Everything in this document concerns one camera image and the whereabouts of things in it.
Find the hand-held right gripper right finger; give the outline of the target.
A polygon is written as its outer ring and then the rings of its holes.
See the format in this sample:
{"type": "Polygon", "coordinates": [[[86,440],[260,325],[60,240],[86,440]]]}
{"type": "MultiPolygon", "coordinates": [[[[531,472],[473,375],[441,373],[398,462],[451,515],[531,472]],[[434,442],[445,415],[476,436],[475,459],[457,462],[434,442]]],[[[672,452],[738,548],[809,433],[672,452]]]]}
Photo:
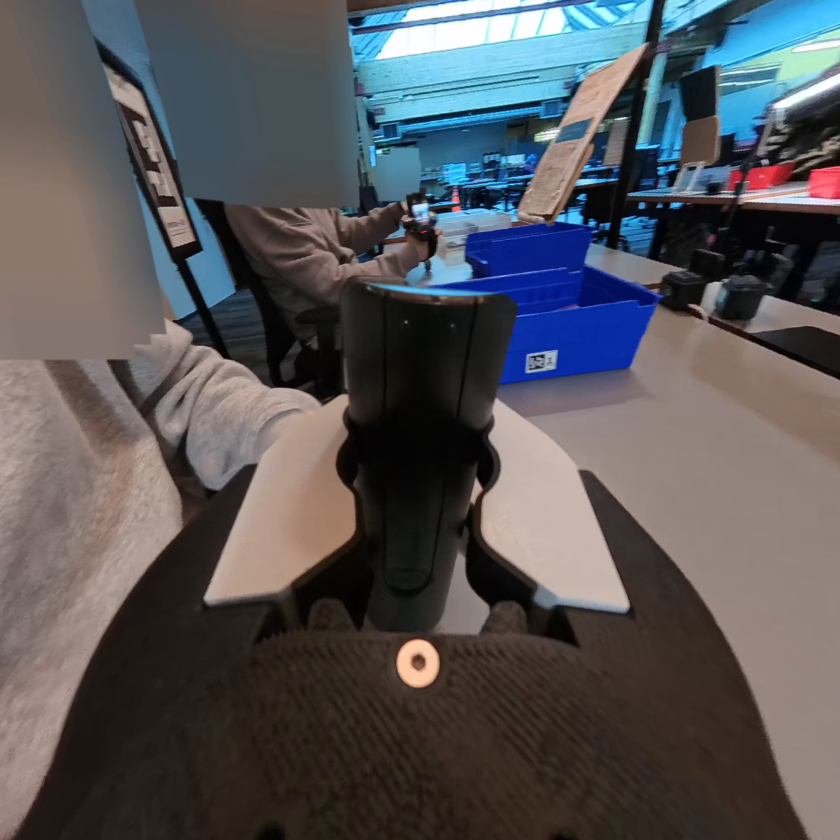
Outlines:
{"type": "Polygon", "coordinates": [[[625,615],[631,603],[581,474],[552,438],[496,403],[468,516],[467,580],[485,603],[625,615]]]}

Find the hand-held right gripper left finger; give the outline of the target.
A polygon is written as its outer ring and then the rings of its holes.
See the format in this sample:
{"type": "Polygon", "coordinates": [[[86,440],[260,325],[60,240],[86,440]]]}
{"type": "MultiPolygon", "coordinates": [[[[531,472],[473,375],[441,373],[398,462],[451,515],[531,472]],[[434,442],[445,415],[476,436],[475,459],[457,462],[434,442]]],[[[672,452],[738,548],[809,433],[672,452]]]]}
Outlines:
{"type": "Polygon", "coordinates": [[[368,559],[340,395],[294,421],[262,456],[203,602],[275,603],[308,617],[321,599],[352,617],[368,606],[368,559]]]}

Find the black remote control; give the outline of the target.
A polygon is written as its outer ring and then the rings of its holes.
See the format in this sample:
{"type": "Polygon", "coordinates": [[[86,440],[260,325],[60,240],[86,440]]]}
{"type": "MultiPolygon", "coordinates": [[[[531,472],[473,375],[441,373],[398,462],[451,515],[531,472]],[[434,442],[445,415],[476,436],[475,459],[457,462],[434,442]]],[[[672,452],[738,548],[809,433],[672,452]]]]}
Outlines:
{"type": "Polygon", "coordinates": [[[341,295],[348,406],[381,631],[441,619],[518,315],[500,293],[356,282],[341,295]]]}

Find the person's left forearm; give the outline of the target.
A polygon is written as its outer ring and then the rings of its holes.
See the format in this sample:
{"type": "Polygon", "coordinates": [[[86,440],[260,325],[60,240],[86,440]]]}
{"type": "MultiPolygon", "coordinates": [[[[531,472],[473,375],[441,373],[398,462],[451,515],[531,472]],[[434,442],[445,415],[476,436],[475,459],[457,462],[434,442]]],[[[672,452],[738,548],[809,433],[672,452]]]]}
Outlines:
{"type": "Polygon", "coordinates": [[[268,387],[244,365],[196,345],[166,320],[163,334],[136,345],[133,357],[109,363],[170,461],[183,452],[196,478],[222,489],[300,417],[322,405],[312,395],[268,387]]]}

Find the black hand-held device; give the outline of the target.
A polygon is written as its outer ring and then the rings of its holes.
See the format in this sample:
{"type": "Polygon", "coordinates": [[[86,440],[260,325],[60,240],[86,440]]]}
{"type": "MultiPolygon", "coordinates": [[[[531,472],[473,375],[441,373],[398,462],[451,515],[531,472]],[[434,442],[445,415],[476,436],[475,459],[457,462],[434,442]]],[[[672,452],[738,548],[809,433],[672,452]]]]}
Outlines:
{"type": "Polygon", "coordinates": [[[406,237],[417,248],[423,263],[428,265],[438,250],[436,216],[431,209],[429,196],[424,188],[406,195],[402,226],[406,237]]]}

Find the black office chair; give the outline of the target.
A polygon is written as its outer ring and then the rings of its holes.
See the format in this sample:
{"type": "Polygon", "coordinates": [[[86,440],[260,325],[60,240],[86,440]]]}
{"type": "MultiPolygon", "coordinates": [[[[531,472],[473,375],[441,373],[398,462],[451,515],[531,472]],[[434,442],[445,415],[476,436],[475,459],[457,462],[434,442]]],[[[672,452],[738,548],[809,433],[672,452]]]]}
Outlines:
{"type": "Polygon", "coordinates": [[[304,350],[263,280],[249,264],[228,224],[224,205],[202,198],[197,198],[195,203],[213,229],[234,279],[250,290],[256,302],[264,326],[268,373],[273,386],[311,385],[314,395],[324,403],[338,396],[343,387],[341,354],[337,348],[339,310],[318,307],[296,317],[296,323],[313,327],[318,339],[317,349],[304,350]]]}

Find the large blue plastic bin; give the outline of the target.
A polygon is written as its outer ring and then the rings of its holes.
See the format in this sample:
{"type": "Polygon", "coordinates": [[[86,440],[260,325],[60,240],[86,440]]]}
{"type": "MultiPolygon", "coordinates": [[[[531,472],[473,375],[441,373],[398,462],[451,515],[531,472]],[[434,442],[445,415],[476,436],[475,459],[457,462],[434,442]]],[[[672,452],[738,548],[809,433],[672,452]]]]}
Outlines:
{"type": "Polygon", "coordinates": [[[502,385],[629,368],[661,299],[602,269],[544,269],[441,284],[507,295],[518,315],[502,385]]]}

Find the black box device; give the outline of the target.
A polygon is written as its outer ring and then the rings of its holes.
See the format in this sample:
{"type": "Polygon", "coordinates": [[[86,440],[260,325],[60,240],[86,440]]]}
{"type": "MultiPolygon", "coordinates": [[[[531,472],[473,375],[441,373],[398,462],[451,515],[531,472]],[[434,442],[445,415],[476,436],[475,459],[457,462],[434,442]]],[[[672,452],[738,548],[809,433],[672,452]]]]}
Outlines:
{"type": "Polygon", "coordinates": [[[708,277],[690,269],[672,269],[661,278],[658,304],[671,311],[699,306],[710,282],[708,277]]]}

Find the black round container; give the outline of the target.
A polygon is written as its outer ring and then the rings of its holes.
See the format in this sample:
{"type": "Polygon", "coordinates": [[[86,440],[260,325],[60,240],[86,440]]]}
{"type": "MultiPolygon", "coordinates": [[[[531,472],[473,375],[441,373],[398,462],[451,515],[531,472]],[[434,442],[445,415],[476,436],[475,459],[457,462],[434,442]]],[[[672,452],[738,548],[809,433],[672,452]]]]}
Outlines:
{"type": "Polygon", "coordinates": [[[736,275],[723,280],[713,304],[713,315],[727,321],[750,321],[770,289],[770,283],[754,275],[736,275]]]}

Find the clear plastic bin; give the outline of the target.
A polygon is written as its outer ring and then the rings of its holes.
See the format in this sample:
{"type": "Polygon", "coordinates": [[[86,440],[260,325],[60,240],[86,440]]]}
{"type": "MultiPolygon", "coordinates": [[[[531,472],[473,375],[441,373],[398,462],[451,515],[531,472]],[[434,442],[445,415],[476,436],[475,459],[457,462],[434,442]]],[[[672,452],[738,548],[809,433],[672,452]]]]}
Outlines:
{"type": "Polygon", "coordinates": [[[462,263],[468,236],[509,228],[515,220],[510,213],[484,208],[443,213],[435,223],[439,233],[437,256],[447,266],[462,263]]]}

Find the black flat pad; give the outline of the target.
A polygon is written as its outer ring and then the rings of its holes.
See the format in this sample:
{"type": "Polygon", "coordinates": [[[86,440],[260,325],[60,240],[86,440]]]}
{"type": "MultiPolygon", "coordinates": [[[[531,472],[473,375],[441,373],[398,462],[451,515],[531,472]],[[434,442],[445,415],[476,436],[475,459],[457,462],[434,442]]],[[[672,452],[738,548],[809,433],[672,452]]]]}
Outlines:
{"type": "Polygon", "coordinates": [[[804,326],[765,330],[750,334],[751,340],[785,358],[839,379],[839,335],[804,326]]]}

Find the framed marker sign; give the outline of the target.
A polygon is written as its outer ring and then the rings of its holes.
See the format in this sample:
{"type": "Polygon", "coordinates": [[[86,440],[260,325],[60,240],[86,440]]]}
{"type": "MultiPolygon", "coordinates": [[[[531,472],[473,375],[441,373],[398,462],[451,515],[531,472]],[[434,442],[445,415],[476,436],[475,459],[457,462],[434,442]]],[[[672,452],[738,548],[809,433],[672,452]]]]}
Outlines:
{"type": "Polygon", "coordinates": [[[222,335],[187,263],[190,257],[203,251],[203,246],[160,122],[154,115],[140,79],[98,38],[94,39],[94,43],[119,115],[140,193],[212,346],[229,359],[222,335]]]}

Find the wooden desk with red bins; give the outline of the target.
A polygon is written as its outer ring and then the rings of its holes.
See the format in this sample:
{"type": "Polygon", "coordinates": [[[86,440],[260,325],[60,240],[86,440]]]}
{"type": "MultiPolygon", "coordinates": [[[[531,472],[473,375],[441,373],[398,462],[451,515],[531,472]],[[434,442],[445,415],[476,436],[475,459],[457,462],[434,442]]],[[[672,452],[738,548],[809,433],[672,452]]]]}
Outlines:
{"type": "MultiPolygon", "coordinates": [[[[778,212],[783,214],[839,215],[839,200],[811,197],[806,182],[787,182],[762,190],[746,191],[740,195],[738,206],[748,211],[778,212]]],[[[635,204],[690,204],[728,207],[735,199],[732,191],[714,194],[707,192],[674,192],[669,189],[631,192],[626,203],[635,204]]]]}

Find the cardboard sign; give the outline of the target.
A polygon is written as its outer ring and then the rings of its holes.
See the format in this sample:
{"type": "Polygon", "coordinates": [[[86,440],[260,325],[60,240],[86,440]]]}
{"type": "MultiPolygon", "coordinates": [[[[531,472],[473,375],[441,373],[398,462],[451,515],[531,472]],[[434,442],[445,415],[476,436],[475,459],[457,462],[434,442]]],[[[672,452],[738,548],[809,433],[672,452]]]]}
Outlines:
{"type": "Polygon", "coordinates": [[[648,48],[643,43],[583,79],[521,198],[519,222],[551,225],[556,221],[592,156],[596,131],[648,48]]]}

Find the cardboard sheet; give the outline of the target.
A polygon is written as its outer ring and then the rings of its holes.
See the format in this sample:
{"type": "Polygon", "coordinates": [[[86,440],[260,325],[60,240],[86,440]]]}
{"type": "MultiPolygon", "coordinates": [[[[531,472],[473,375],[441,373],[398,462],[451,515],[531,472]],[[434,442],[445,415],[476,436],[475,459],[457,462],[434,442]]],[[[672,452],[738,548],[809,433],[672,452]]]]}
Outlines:
{"type": "Polygon", "coordinates": [[[679,166],[715,164],[720,156],[721,136],[718,115],[687,121],[682,131],[679,166]]]}

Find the black background monitor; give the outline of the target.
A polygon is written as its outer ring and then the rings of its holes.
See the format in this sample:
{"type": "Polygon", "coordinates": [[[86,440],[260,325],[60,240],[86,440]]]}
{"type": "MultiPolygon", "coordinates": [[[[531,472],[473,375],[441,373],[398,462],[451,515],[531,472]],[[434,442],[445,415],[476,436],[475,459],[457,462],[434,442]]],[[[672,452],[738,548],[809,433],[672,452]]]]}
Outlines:
{"type": "Polygon", "coordinates": [[[709,66],[679,80],[681,107],[688,123],[718,115],[720,74],[720,66],[709,66]]]}

